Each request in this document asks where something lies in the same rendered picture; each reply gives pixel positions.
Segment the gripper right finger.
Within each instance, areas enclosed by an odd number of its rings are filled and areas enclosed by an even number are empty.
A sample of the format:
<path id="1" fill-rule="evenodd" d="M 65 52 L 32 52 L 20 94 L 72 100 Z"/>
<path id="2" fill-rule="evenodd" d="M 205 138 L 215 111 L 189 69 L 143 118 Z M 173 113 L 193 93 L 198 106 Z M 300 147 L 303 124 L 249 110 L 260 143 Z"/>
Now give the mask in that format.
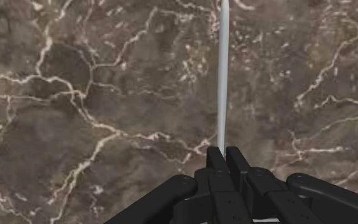
<path id="1" fill-rule="evenodd" d="M 313 176 L 294 173 L 285 181 L 251 167 L 237 147 L 226 149 L 226 163 L 255 219 L 275 215 L 280 224 L 358 224 L 358 193 Z"/>

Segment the thin grey rod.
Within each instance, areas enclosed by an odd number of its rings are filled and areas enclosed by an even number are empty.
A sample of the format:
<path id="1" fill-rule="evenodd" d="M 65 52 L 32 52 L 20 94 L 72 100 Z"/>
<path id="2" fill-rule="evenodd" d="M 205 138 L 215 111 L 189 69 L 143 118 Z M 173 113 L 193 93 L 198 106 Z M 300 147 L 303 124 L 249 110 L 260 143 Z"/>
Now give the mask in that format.
<path id="1" fill-rule="evenodd" d="M 219 52 L 217 70 L 217 146 L 225 157 L 225 130 L 228 96 L 230 4 L 221 0 L 219 12 Z"/>

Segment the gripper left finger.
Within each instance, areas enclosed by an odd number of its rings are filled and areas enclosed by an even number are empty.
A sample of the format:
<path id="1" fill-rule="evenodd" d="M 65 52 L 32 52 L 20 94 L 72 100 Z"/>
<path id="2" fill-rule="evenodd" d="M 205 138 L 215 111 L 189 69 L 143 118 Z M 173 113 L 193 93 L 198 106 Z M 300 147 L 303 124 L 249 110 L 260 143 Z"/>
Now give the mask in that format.
<path id="1" fill-rule="evenodd" d="M 216 147 L 194 176 L 172 176 L 104 224 L 253 224 Z"/>

